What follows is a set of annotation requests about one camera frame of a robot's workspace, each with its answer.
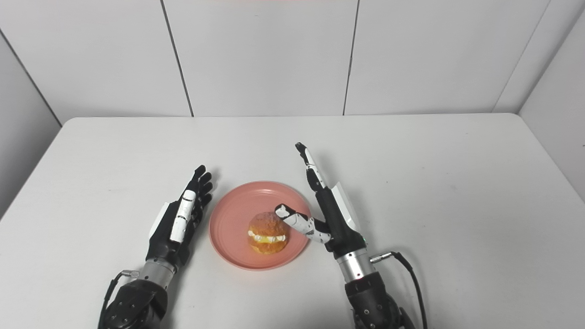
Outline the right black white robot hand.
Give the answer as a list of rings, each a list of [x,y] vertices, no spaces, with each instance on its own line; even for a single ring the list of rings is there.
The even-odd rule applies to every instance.
[[[324,244],[335,259],[365,249],[363,236],[352,229],[343,216],[342,198],[336,197],[334,190],[327,186],[307,146],[297,142],[295,148],[305,163],[307,181],[315,193],[324,221],[301,214],[286,204],[276,206],[276,216],[305,237]]]

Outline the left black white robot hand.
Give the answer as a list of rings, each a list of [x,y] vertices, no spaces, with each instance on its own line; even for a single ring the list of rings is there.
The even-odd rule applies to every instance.
[[[187,263],[194,234],[213,199],[212,177],[204,165],[197,167],[181,196],[165,207],[149,238],[146,261],[162,260],[176,269]]]

